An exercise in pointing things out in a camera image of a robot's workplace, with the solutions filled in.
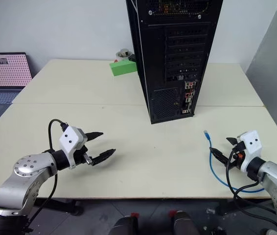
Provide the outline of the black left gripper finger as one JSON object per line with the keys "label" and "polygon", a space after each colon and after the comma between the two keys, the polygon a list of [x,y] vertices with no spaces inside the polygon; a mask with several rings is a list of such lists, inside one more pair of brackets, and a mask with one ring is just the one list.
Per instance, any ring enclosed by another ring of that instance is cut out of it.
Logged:
{"label": "black left gripper finger", "polygon": [[95,166],[105,160],[107,160],[109,157],[111,157],[115,153],[116,149],[109,149],[106,150],[105,152],[102,152],[99,154],[99,156],[92,158],[92,166]]}
{"label": "black left gripper finger", "polygon": [[100,137],[101,135],[103,135],[103,133],[102,132],[90,132],[90,133],[86,133],[85,135],[87,137],[87,141],[91,141],[91,140],[94,140],[94,139]]}

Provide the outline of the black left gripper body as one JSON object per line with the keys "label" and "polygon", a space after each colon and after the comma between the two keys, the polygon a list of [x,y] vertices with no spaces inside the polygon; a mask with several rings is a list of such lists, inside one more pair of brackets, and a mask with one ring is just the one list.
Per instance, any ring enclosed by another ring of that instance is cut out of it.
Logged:
{"label": "black left gripper body", "polygon": [[75,165],[88,164],[93,166],[93,159],[87,154],[87,151],[88,149],[85,145],[83,145],[81,149],[75,150],[73,153]]}

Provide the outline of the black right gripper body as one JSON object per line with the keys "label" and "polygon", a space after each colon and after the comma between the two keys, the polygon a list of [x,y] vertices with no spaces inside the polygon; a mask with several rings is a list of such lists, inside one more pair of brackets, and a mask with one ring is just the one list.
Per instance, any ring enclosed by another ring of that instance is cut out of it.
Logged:
{"label": "black right gripper body", "polygon": [[231,141],[230,143],[233,145],[232,157],[234,158],[234,161],[229,163],[229,169],[232,169],[234,167],[240,169],[246,156],[244,151],[246,149],[245,144],[243,141]]}

